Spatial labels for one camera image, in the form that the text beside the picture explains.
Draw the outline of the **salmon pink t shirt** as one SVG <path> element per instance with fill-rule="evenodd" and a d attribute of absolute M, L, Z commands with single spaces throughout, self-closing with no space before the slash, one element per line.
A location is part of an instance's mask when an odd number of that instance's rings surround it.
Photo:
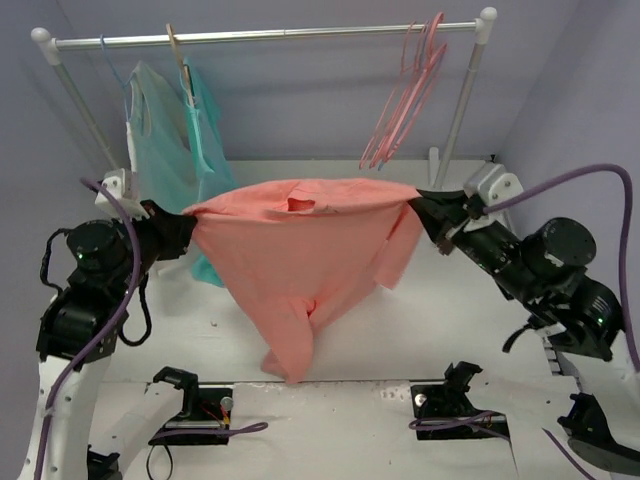
<path fill-rule="evenodd" d="M 277 180 L 189 206 L 192 239 L 267 343 L 264 372 L 304 379 L 315 337 L 376 287 L 393 289 L 423 232 L 415 187 Z"/>

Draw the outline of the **thick pink plastic hanger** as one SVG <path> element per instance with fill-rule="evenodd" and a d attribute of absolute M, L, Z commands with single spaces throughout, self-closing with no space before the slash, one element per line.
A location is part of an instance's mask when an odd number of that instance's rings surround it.
<path fill-rule="evenodd" d="M 447 43 L 437 39 L 444 19 L 445 14 L 438 12 L 420 28 L 413 52 L 409 47 L 414 24 L 410 25 L 404 37 L 398 78 L 361 156 L 361 169 L 380 170 L 411 132 L 431 95 L 447 51 Z"/>

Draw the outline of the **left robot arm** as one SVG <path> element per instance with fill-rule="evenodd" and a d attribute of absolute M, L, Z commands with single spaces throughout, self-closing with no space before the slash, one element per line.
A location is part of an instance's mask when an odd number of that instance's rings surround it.
<path fill-rule="evenodd" d="M 127 306 L 156 261 L 186 253 L 196 225 L 150 200 L 141 208 L 140 219 L 118 207 L 116 219 L 61 232 L 77 266 L 40 320 L 39 399 L 23 479 L 120 479 L 171 415 L 185 420 L 199 409 L 196 376 L 167 368 L 136 407 L 89 440 Z"/>

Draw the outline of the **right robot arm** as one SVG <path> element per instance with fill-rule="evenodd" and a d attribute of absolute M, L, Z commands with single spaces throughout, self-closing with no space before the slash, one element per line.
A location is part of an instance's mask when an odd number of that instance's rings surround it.
<path fill-rule="evenodd" d="M 623 306 L 611 289 L 587 274 L 596 243 L 583 225 L 556 217 L 519 239 L 497 220 L 473 227 L 485 208 L 477 195 L 421 190 L 409 205 L 441 254 L 459 250 L 507 300 L 528 312 L 526 324 L 507 338 L 503 352 L 532 331 L 557 352 L 612 361 L 614 340 L 627 329 Z"/>

